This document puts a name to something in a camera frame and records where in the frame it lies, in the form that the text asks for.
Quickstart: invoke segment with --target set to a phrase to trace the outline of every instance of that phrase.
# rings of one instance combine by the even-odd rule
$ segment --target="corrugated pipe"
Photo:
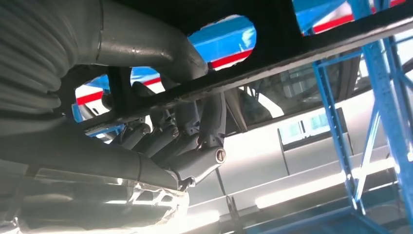
[[[75,64],[150,66],[176,83],[201,77],[207,66],[185,35],[110,0],[0,1],[0,32],[0,226],[19,217],[27,230],[94,230],[138,218],[130,207],[95,206],[111,196],[127,199],[134,194],[130,184],[120,194],[70,183],[37,190],[34,181],[45,170],[56,177],[52,184],[62,179],[59,172],[67,172],[99,177],[84,184],[118,178],[177,188],[176,179],[148,159],[89,138],[64,116],[54,115],[60,101],[52,93]],[[36,202],[27,203],[28,196]],[[63,200],[77,205],[63,205]],[[86,222],[91,215],[96,217]]]

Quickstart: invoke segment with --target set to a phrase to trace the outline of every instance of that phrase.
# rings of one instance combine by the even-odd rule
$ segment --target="bolt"
[[[173,128],[172,129],[172,136],[173,136],[173,138],[177,138],[179,136],[178,128]]]
[[[225,161],[225,158],[226,158],[225,150],[219,149],[219,150],[217,151],[217,154],[216,154],[217,162],[218,162],[218,163],[223,163],[223,162]]]
[[[148,134],[148,133],[150,133],[150,127],[149,127],[149,126],[145,126],[145,127],[142,129],[142,135],[146,135],[146,134]]]

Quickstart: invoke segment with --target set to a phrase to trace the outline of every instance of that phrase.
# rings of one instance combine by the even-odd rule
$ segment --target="fluorescent light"
[[[199,214],[188,215],[183,218],[183,222],[179,225],[177,233],[185,233],[205,225],[218,222],[220,218],[218,211],[207,211]]]
[[[379,160],[366,165],[366,174],[370,175],[379,171],[383,171],[394,167],[394,160],[392,158]],[[358,178],[360,175],[360,168],[352,170],[354,178]],[[345,181],[345,175],[343,172],[330,175],[321,179],[313,180],[311,182],[301,184],[292,188],[277,191],[265,196],[261,196],[255,200],[255,204],[259,209],[273,206],[294,198],[308,195],[323,189],[327,189],[336,185],[339,185]]]

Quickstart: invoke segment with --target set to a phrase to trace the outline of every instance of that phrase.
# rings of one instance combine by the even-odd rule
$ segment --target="black frame rail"
[[[163,93],[142,99],[134,110],[127,113],[110,111],[79,125],[87,134],[95,133],[149,114],[151,110],[167,109],[178,103],[189,102],[206,96],[243,86],[250,82],[302,66],[319,59],[349,51],[367,43],[389,37],[413,28],[413,2],[395,6],[374,15],[344,24],[321,34],[307,36],[301,50],[286,58],[276,56],[266,61],[242,63],[184,83]],[[297,51],[297,45],[291,51]]]

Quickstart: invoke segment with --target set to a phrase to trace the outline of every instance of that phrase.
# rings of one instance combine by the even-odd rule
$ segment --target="red stripe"
[[[218,60],[215,60],[215,61],[211,62],[211,65],[212,65],[213,68],[224,66],[226,64],[229,64],[229,63],[232,63],[232,62],[235,62],[235,61],[238,61],[240,59],[244,59],[244,58],[248,57],[251,54],[251,52],[252,52],[252,49],[247,50],[247,51],[243,51],[243,52],[238,53],[238,54],[230,55],[228,57],[221,58],[221,59],[218,59]]]
[[[394,1],[391,2],[390,5],[391,5],[391,7],[393,7],[393,6],[399,5],[401,3],[404,3],[405,1],[406,0],[394,0]],[[315,33],[321,33],[321,32],[324,32],[326,30],[335,28],[337,26],[340,26],[342,24],[345,24],[345,23],[348,23],[348,22],[351,22],[351,21],[354,21],[353,15],[346,15],[346,16],[343,16],[341,18],[329,21],[327,23],[315,26],[314,27],[314,32]],[[238,61],[238,60],[241,60],[241,59],[244,59],[244,58],[248,57],[251,54],[251,52],[252,52],[252,50],[247,50],[247,51],[243,51],[243,52],[238,53],[238,54],[234,54],[234,55],[231,55],[231,56],[228,56],[228,57],[225,57],[225,58],[221,58],[221,59],[218,59],[218,60],[215,60],[215,61],[211,62],[211,65],[212,65],[213,68],[224,66],[226,64],[229,64],[229,63],[232,63],[232,62],[235,62],[235,61]],[[161,79],[158,77],[158,78],[155,78],[155,79],[145,81],[145,82],[143,82],[143,84],[147,86],[147,85],[156,84],[156,83],[159,83],[159,82],[161,82]],[[102,95],[103,95],[103,92],[98,92],[98,93],[89,94],[89,95],[86,95],[86,96],[83,96],[83,97],[79,97],[77,99],[77,103],[79,105],[83,105],[83,104],[86,104],[86,103],[91,102],[91,101],[96,101],[96,100],[101,99]]]
[[[86,95],[86,96],[83,96],[83,97],[78,97],[76,99],[77,104],[78,105],[83,105],[83,104],[86,104],[86,103],[91,102],[91,101],[99,100],[99,99],[102,98],[102,95],[103,95],[103,91],[100,91],[100,92],[97,92],[97,93],[94,93],[94,94],[89,94],[89,95]]]
[[[159,83],[159,82],[161,82],[161,78],[160,78],[160,77],[155,78],[155,79],[151,79],[151,80],[148,80],[148,81],[144,81],[143,84],[146,85],[146,86],[148,86],[148,85],[156,84],[156,83]]]
[[[314,32],[315,32],[315,33],[324,32],[324,31],[326,31],[326,30],[335,28],[335,27],[337,27],[337,26],[340,26],[340,25],[342,25],[342,24],[351,22],[351,21],[353,21],[353,20],[354,20],[353,15],[346,15],[346,16],[343,16],[343,17],[341,17],[341,18],[338,18],[338,19],[334,19],[334,20],[332,20],[332,21],[329,21],[329,22],[327,22],[327,23],[324,23],[324,24],[320,24],[320,25],[315,26],[315,27],[314,27]]]

